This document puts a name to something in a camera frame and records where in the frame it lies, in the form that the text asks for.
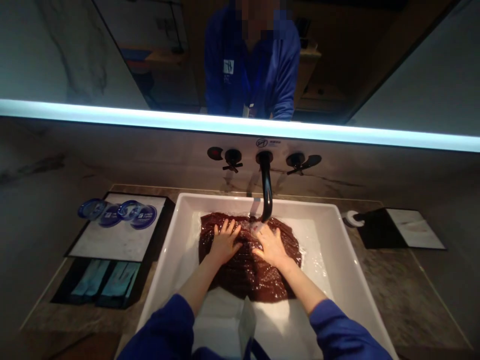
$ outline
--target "white sink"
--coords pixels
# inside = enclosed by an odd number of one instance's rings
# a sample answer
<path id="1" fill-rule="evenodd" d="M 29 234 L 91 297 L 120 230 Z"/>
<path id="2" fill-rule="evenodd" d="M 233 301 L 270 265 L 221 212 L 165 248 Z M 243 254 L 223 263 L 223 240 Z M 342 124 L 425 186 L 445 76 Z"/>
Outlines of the white sink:
<path id="1" fill-rule="evenodd" d="M 200 216 L 212 212 L 259 217 L 259 198 L 182 193 L 165 238 L 138 330 L 198 266 Z M 335 205 L 273 200 L 272 217 L 289 225 L 298 239 L 302 270 L 353 320 L 397 359 L 357 256 Z M 195 321 L 195 344 L 219 355 L 239 357 L 236 333 L 243 301 L 222 289 L 211 291 Z M 271 359 L 321 359 L 315 333 L 298 300 L 253 303 L 255 338 Z"/>

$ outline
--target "countertop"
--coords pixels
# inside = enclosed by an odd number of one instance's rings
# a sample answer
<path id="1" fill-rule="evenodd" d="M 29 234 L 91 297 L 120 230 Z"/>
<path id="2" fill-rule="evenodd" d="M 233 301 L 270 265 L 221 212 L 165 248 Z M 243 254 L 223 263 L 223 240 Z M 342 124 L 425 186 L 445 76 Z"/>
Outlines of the countertop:
<path id="1" fill-rule="evenodd" d="M 245 193 L 212 190 L 192 190 L 134 185 L 114 185 L 114 192 L 139 195 L 160 195 L 177 202 L 180 193 L 224 196 L 246 196 Z M 274 199 L 295 200 L 336 205 L 340 212 L 356 210 L 367 212 L 379 209 L 381 202 L 306 196 L 275 195 Z M 356 256 L 380 311 L 393 345 L 398 348 L 468 349 L 462 333 L 447 308 L 431 285 L 412 251 L 409 249 L 365 249 L 356 229 L 347 228 Z M 61 336 L 55 347 L 76 341 L 82 334 L 122 334 L 119 350 L 135 333 L 147 297 L 156 263 L 152 265 L 141 299 L 126 310 L 115 310 L 93 305 L 65 305 L 50 303 L 73 260 L 67 258 L 52 279 L 44 295 L 32 310 L 22 328 L 22 336 L 32 348 L 45 348 L 35 344 L 45 341 L 45 333 Z"/>

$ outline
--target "person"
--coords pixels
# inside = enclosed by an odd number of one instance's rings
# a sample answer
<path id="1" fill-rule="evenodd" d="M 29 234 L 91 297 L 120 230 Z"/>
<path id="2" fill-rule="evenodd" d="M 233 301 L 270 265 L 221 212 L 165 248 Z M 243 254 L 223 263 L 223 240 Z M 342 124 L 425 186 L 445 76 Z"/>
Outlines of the person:
<path id="1" fill-rule="evenodd" d="M 238 225 L 234 230 L 234 225 L 235 221 L 228 224 L 227 219 L 220 231 L 215 225 L 210 253 L 178 293 L 163 308 L 154 312 L 133 336 L 120 353 L 119 360 L 220 359 L 206 347 L 192 354 L 193 325 L 220 266 L 242 247 L 241 243 L 235 243 L 241 226 Z M 276 267 L 291 286 L 309 315 L 324 358 L 391 359 L 364 327 L 349 319 L 287 256 L 280 235 L 279 229 L 273 233 L 268 226 L 261 227 L 256 236 L 263 251 L 256 248 L 252 252 Z"/>
<path id="2" fill-rule="evenodd" d="M 281 0 L 230 0 L 205 31 L 205 99 L 210 115 L 289 121 L 300 37 Z"/>

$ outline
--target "lanyard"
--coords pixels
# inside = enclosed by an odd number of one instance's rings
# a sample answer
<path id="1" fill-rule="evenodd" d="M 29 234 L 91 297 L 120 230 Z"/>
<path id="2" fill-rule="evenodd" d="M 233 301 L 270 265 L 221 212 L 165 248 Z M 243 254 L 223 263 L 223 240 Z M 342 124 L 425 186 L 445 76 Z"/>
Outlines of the lanyard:
<path id="1" fill-rule="evenodd" d="M 251 104 L 255 103 L 255 98 L 259 93 L 265 58 L 265 55 L 262 55 L 260 58 L 260 61 L 258 63 L 258 71 L 253 86 L 250 84 L 249 75 L 247 74 L 247 68 L 245 67 L 245 61 L 242 61 L 241 84 L 243 87 L 243 102 L 247 107 L 250 107 Z"/>

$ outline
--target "black faucet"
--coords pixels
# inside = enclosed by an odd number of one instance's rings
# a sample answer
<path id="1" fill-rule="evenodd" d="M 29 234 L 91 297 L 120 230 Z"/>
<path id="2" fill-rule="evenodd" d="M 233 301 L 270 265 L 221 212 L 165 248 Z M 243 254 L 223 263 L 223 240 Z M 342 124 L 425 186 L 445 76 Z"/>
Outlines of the black faucet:
<path id="1" fill-rule="evenodd" d="M 261 184 L 263 186 L 263 213 L 260 221 L 266 224 L 272 216 L 272 184 L 270 183 L 270 163 L 274 156 L 270 151 L 262 151 L 256 155 L 256 162 L 260 164 Z"/>

